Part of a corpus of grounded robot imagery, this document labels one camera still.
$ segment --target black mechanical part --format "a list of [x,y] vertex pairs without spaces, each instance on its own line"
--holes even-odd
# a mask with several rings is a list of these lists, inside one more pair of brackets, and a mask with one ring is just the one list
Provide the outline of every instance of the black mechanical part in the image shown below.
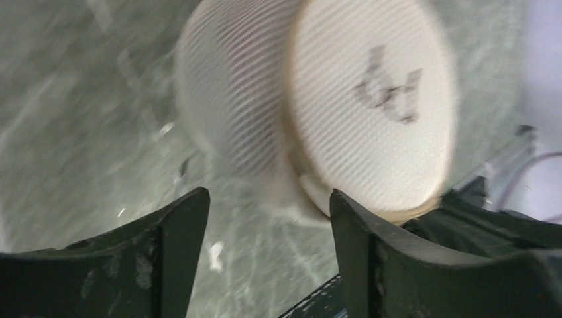
[[209,204],[198,188],[65,249],[0,254],[0,317],[184,318]]
[[[491,213],[456,193],[410,221],[427,239],[337,190],[331,217],[350,318],[562,317],[559,225]],[[467,239],[473,246],[459,243]]]

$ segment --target cable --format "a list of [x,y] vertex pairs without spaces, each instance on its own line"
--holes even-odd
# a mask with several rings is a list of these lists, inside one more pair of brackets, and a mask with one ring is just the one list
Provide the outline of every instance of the cable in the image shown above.
[[515,189],[517,188],[517,186],[521,182],[521,179],[523,179],[523,177],[527,174],[527,172],[529,170],[531,170],[531,168],[536,166],[538,163],[543,162],[544,160],[552,159],[552,158],[555,158],[555,157],[562,157],[562,152],[547,152],[545,154],[541,154],[539,156],[536,156],[535,158],[533,158],[533,159],[529,160],[527,163],[525,163],[515,173],[515,176],[513,177],[513,179],[511,179],[511,181],[508,184],[508,186],[506,187],[504,193],[500,197],[500,200],[498,202],[498,211],[501,211],[505,208],[505,205],[507,204],[509,199],[511,199],[511,196],[513,195],[513,192],[515,191]]

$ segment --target gray background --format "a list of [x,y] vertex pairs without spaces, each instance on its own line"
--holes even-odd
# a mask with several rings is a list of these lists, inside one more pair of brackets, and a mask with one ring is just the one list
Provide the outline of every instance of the gray background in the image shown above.
[[[450,184],[520,120],[524,0],[433,0],[459,60]],[[0,226],[4,250],[63,247],[171,198],[193,152],[174,127],[172,50],[192,0],[0,3]],[[277,317],[337,272],[329,229],[261,211],[223,176],[188,317]],[[209,250],[222,246],[219,263]]]

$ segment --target white container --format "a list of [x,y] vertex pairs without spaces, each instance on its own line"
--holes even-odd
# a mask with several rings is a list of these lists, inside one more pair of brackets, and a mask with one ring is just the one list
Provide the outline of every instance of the white container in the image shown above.
[[203,0],[176,54],[187,134],[264,203],[329,215],[337,188],[401,223],[438,202],[456,63],[425,2]]

